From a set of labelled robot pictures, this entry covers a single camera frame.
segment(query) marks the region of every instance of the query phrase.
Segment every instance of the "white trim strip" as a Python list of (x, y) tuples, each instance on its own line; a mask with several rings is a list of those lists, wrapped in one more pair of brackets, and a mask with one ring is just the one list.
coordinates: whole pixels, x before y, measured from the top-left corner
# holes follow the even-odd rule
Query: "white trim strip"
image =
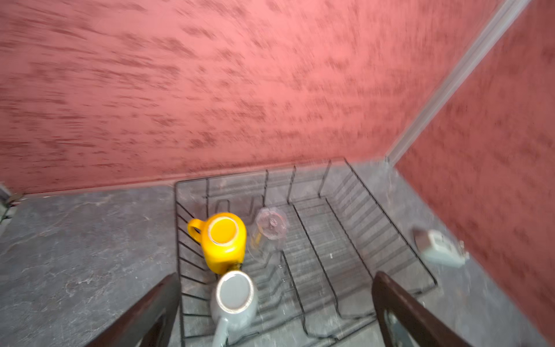
[(386, 160), (395, 165), (408, 150), (424, 128), (432, 121), (437, 112), (453, 96), (462, 82), (472, 73), (493, 45), (531, 0), (505, 0), (497, 13), (491, 18), (470, 49), (465, 53), (451, 74), (428, 100), (414, 122), (397, 138), (386, 154)]

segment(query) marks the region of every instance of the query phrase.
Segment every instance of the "yellow mug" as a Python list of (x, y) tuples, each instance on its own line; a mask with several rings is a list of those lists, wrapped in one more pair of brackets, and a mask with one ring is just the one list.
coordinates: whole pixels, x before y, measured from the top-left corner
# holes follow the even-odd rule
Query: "yellow mug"
[(187, 224), (187, 232), (200, 243), (208, 268), (218, 275), (245, 259), (245, 224), (233, 213), (218, 213), (207, 221), (192, 219)]

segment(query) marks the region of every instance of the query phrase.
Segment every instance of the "pink wall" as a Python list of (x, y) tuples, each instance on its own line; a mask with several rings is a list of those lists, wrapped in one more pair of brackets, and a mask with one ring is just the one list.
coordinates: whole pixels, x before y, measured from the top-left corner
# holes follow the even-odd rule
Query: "pink wall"
[(397, 169), (555, 344), (554, 18), (534, 0)]
[(0, 4), (16, 191), (381, 157), (500, 0)]

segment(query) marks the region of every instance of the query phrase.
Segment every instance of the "mug handle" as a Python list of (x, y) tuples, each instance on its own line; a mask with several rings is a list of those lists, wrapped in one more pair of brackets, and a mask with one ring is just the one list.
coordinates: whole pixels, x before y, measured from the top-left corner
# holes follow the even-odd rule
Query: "mug handle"
[(204, 223), (205, 223), (204, 221), (197, 218), (191, 219), (187, 223), (187, 232), (198, 243), (201, 242), (200, 232), (198, 232), (195, 228), (202, 229), (204, 227)]
[(225, 318), (220, 318), (220, 320), (218, 320), (218, 326), (216, 327), (214, 339), (212, 340), (212, 347), (223, 347), (225, 345), (228, 339), (228, 324), (229, 321)]

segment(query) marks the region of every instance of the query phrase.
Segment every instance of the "gray countertop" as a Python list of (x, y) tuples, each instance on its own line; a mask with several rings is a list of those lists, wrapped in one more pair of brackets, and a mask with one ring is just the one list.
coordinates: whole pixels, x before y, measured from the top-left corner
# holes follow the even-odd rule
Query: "gray countertop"
[[(408, 240), (414, 228), (448, 232), (388, 164), (354, 167)], [(176, 271), (175, 237), (170, 186), (26, 199), (0, 237), (2, 344), (84, 345)], [(420, 301), (472, 345), (548, 345), (472, 258), (461, 269), (427, 265), (439, 288)], [(282, 329), (295, 340), (298, 328)], [(374, 324), (340, 344), (382, 341)]]

